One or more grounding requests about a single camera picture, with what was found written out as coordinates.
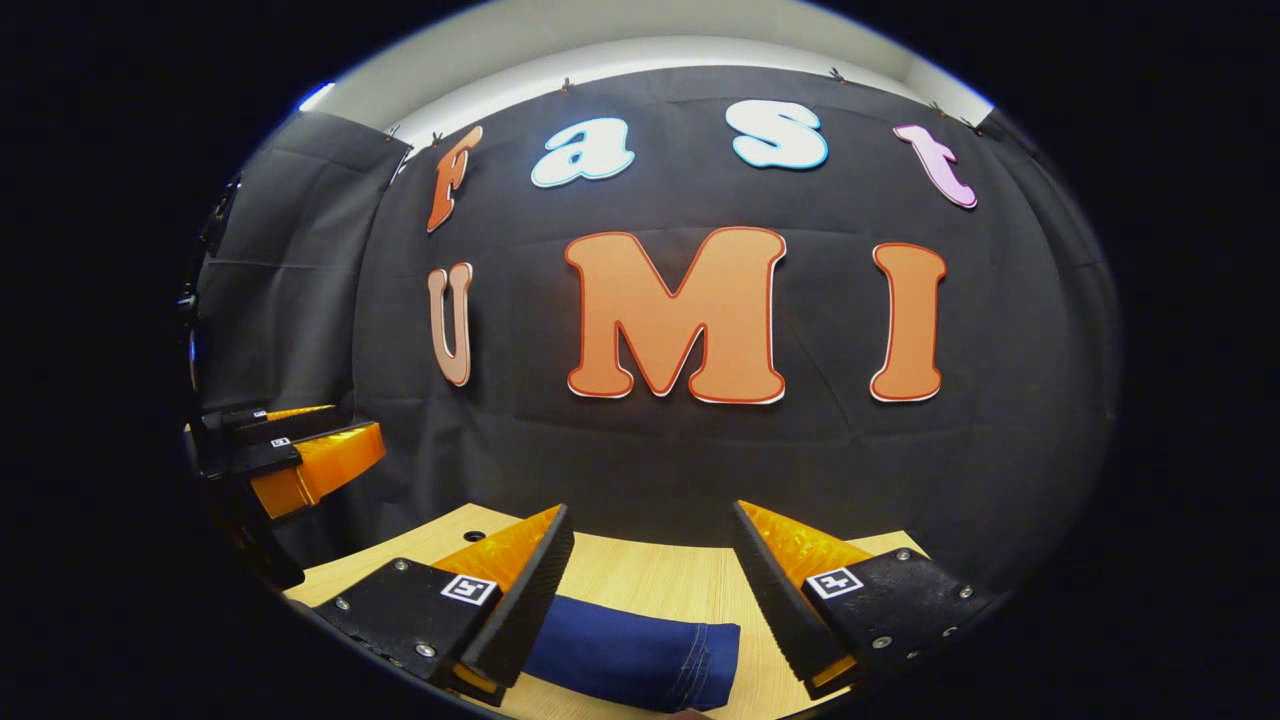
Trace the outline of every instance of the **letter cutout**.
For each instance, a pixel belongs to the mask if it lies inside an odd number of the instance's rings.
[[[924,165],[924,172],[933,181],[933,187],[938,188],[947,200],[965,209],[978,205],[978,195],[972,187],[961,184],[951,170],[948,163],[955,163],[956,155],[950,147],[933,140],[929,131],[920,126],[899,126],[893,128],[893,135],[911,143],[920,164]]]
[[[582,140],[570,142],[577,136]],[[626,147],[627,123],[595,118],[570,126],[547,141],[550,150],[534,165],[530,178],[538,187],[556,187],[575,178],[604,179],[631,165],[636,154]]]
[[[480,126],[471,128],[471,132],[435,165],[435,199],[431,201],[431,217],[426,220],[426,232],[435,232],[435,228],[453,214],[453,191],[462,184],[462,178],[467,173],[467,158],[471,156],[470,150],[480,145],[483,136],[484,128]]]
[[[635,379],[618,364],[618,332],[654,395],[671,392],[704,331],[703,365],[689,391],[704,402],[764,405],[782,398],[773,368],[773,266],[786,255],[782,236],[728,227],[698,249],[672,293],[635,236],[575,240],[564,259],[582,282],[581,364],[568,387],[585,397],[625,397]]]
[[[724,110],[724,122],[746,133],[733,138],[733,152],[749,165],[804,170],[827,160],[822,120],[804,105],[776,100],[742,100]]]
[[[888,347],[884,366],[872,378],[872,397],[883,402],[928,400],[942,388],[933,366],[938,336],[938,281],[947,274],[942,256],[905,242],[872,250],[888,278]]]
[[[444,270],[431,270],[426,275],[426,290],[431,299],[431,345],[440,373],[453,384],[462,387],[471,379],[471,328],[467,324],[467,288],[471,287],[471,264],[458,263],[449,270],[449,291],[453,293],[453,347],[449,352],[444,342]]]

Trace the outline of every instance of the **white wall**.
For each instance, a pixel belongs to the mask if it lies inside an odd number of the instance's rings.
[[[796,0],[497,0],[413,33],[339,78],[311,109],[413,145],[559,88],[640,70],[835,67],[978,124],[991,104],[901,45]]]
[[[836,67],[850,82],[927,104],[922,96],[896,79],[815,53],[732,37],[645,37],[558,53],[495,73],[411,113],[399,122],[396,137],[413,146],[410,152],[412,156],[431,143],[433,132],[449,135],[498,110],[554,92],[566,77],[577,83],[640,70],[692,65],[751,65],[819,76],[827,76]]]
[[[973,126],[980,123],[992,110],[986,97],[924,58],[916,56],[911,60],[905,83],[920,96],[928,97],[931,102],[937,102],[948,115],[964,118]]]
[[[618,40],[678,36],[803,49],[899,81],[911,63],[911,54],[896,42],[796,0],[497,0],[370,58],[337,78],[315,110],[384,128],[448,92],[539,58]],[[315,78],[317,86],[334,79]]]

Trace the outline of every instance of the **denim fabric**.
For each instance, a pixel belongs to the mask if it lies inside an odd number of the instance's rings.
[[[556,596],[524,671],[632,707],[710,710],[728,702],[740,633]]]

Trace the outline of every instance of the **clip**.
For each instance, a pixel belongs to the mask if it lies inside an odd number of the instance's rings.
[[[974,135],[977,135],[978,137],[982,137],[982,129],[980,128],[974,127],[973,123],[970,123],[969,120],[966,120],[964,118],[960,118],[960,122],[964,123],[965,127],[968,127],[969,129],[972,129]]]

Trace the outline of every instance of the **black fabric curtain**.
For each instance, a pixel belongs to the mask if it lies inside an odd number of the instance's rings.
[[[352,405],[356,282],[369,229],[408,145],[323,113],[296,113],[241,170],[227,233],[200,278],[206,410]],[[351,551],[315,510],[280,539],[310,566]]]
[[[744,163],[724,111],[750,99],[815,113],[826,161],[799,172]],[[604,117],[627,123],[636,156],[626,170],[550,188],[530,181],[549,137]],[[904,124],[955,152],[977,208],[938,192],[895,137]],[[349,398],[357,421],[383,425],[387,457],[282,532],[303,565],[465,502],[517,516],[566,502],[581,532],[727,546],[730,503],[744,498],[841,537],[906,529],[998,592],[1056,544],[1093,486],[1117,401],[1115,293],[1083,213],[1010,132],[979,137],[876,88],[739,67],[549,92],[422,149],[389,187],[403,146],[347,126],[305,114],[265,146],[204,278],[225,365],[212,397]],[[474,126],[484,137],[453,215],[428,234],[436,163]],[[581,307],[566,246],[635,234],[673,290],[705,236],[727,225],[786,240],[772,305],[786,396],[694,398],[703,340],[666,397],[644,384],[626,343],[631,395],[570,392]],[[925,402],[886,405],[867,387],[888,334],[872,249],[890,241],[947,264],[943,384]],[[435,363],[425,279],[462,261],[475,272],[472,377],[457,388]]]

